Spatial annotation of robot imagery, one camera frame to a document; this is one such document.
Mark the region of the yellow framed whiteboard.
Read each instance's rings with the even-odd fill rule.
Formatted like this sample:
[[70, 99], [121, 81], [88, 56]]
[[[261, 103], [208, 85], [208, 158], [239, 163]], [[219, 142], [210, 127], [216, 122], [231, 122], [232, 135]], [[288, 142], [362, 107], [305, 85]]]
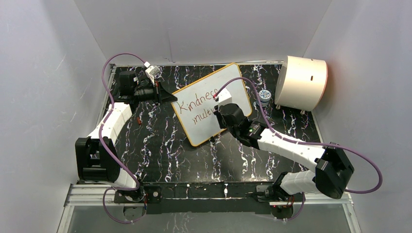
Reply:
[[231, 63], [173, 93], [177, 101], [172, 107], [192, 146], [223, 132], [212, 112], [218, 104], [213, 95], [229, 80], [240, 76], [239, 65]]

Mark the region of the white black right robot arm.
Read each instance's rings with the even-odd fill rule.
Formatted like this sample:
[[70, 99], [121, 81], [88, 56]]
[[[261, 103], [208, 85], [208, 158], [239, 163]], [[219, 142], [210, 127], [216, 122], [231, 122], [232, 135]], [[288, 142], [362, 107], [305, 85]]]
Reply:
[[258, 201], [286, 201], [297, 193], [318, 192], [340, 199], [354, 173], [343, 149], [335, 145], [307, 145], [304, 141], [273, 133], [265, 123], [249, 120], [234, 103], [216, 105], [213, 113], [220, 128], [228, 130], [244, 146], [281, 155], [307, 168], [301, 172], [283, 172], [263, 191]]

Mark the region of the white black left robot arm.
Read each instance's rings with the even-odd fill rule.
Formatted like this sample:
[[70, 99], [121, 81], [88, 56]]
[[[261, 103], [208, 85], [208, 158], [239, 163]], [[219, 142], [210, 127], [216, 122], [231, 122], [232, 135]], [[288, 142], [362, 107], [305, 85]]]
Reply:
[[137, 74], [128, 70], [119, 74], [119, 90], [110, 98], [111, 103], [98, 126], [75, 142], [78, 176], [83, 181], [107, 183], [126, 190], [131, 201], [139, 202], [145, 196], [145, 189], [118, 158], [116, 140], [141, 102], [163, 104], [175, 102], [177, 97], [154, 79], [141, 85]]

